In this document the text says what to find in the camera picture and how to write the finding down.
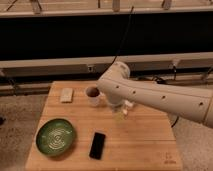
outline small white block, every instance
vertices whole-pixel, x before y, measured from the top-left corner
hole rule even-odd
[[[134,106],[134,102],[130,102],[130,101],[128,101],[128,100],[125,100],[125,105],[127,106],[127,107],[129,107],[129,108],[132,108],[133,106]]]
[[[73,97],[72,88],[63,88],[61,91],[60,102],[61,103],[71,103]]]
[[[122,112],[124,115],[128,115],[128,111],[126,109],[123,109]]]

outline smartphone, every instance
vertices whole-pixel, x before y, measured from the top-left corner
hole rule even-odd
[[[89,154],[91,158],[101,159],[105,137],[106,136],[104,134],[95,132]]]

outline white object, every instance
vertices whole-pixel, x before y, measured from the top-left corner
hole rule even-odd
[[[98,80],[111,106],[128,99],[213,128],[212,90],[131,81],[129,75],[128,66],[116,62]]]
[[[91,106],[97,107],[100,104],[100,91],[97,89],[97,87],[87,87],[85,94],[87,95]]]
[[[61,91],[60,102],[61,103],[71,103],[73,97],[72,88],[63,88]]]
[[[130,102],[129,100],[125,100],[124,104],[130,109],[134,106],[134,102]]]

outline black wall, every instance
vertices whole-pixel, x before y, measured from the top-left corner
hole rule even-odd
[[[128,15],[0,19],[0,60],[116,54]],[[121,55],[213,51],[213,12],[133,14]]]

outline white cup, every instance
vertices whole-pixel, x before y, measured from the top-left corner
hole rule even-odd
[[[85,94],[88,97],[90,105],[93,107],[97,107],[100,103],[100,91],[97,87],[90,86],[85,90]]]

